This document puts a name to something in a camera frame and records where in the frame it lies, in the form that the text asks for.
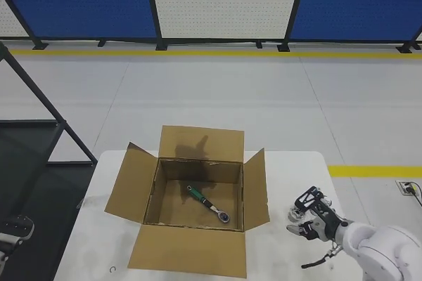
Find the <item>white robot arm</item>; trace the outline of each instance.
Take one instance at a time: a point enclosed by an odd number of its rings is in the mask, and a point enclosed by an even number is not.
[[[331,203],[315,187],[295,201],[289,213],[297,223],[310,211],[312,221],[291,224],[286,228],[308,240],[332,240],[336,246],[322,260],[303,265],[317,266],[344,251],[354,258],[364,271],[363,281],[422,281],[422,245],[408,230],[397,226],[375,228],[340,218]]]

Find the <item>metal rack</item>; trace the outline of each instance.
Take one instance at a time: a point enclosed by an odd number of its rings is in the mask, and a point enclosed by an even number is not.
[[[33,236],[15,251],[0,280],[51,280],[97,159],[0,42],[2,60],[54,119],[0,120],[0,223],[7,217],[23,214],[35,224]],[[89,161],[49,161],[64,131]]]

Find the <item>panel leg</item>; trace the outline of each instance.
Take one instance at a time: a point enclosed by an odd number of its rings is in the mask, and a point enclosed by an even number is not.
[[[106,43],[106,40],[102,39],[98,42],[97,47],[101,48],[101,47],[105,46],[105,43]]]
[[[33,41],[33,43],[34,43],[33,50],[44,50],[49,45],[49,43],[42,43],[40,40],[36,42]]]
[[[167,45],[166,44],[156,44],[156,50],[157,51],[166,51]]]
[[[290,52],[288,44],[276,45],[276,48],[279,50],[279,52]]]
[[[413,53],[409,48],[411,48],[411,43],[405,43],[400,47],[395,47],[400,53]]]
[[[422,50],[422,48],[416,42],[414,42],[411,46],[414,48],[414,50],[417,50],[417,51]]]

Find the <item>open cardboard box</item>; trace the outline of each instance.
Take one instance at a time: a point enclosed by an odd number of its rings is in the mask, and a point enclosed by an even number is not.
[[[105,208],[142,223],[128,267],[247,277],[245,231],[269,211],[264,149],[245,164],[243,154],[243,131],[163,126],[158,158],[130,143]]]

